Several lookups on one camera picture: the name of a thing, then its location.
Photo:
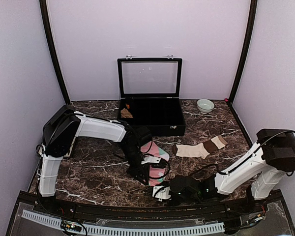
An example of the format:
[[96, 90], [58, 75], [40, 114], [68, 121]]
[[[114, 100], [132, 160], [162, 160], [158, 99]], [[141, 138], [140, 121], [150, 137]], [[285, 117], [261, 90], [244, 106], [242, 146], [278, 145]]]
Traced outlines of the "pink patterned sock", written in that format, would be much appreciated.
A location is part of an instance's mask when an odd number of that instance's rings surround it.
[[141, 147], [144, 160], [141, 162], [145, 167], [149, 167], [149, 186], [160, 184], [168, 170], [169, 154], [161, 149], [154, 141], [150, 141]]

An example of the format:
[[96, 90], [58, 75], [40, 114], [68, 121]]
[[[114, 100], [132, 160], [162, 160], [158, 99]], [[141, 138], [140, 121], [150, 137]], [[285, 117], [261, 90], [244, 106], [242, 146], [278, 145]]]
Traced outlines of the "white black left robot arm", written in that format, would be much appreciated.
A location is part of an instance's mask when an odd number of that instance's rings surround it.
[[146, 127], [133, 127], [123, 120], [96, 118], [68, 105], [62, 106], [43, 126], [41, 143], [36, 146], [36, 154], [41, 159], [38, 171], [38, 192], [42, 196], [40, 206], [48, 214], [59, 211], [59, 202], [52, 197], [56, 193], [60, 164], [84, 141], [116, 143], [129, 165], [127, 173], [148, 185], [149, 171], [143, 163], [144, 152], [141, 148], [151, 140], [152, 135]]

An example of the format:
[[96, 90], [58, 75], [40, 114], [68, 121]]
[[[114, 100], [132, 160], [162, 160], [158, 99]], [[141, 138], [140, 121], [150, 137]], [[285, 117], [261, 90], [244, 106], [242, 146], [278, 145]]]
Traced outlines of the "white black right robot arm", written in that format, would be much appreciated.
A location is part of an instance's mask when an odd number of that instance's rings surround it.
[[227, 198], [243, 183], [258, 175], [248, 189], [250, 195], [241, 203], [245, 213], [252, 213], [266, 199], [284, 175], [295, 171], [295, 131], [261, 129], [257, 141], [238, 161], [207, 179], [176, 176], [169, 182], [171, 200], [206, 203]]

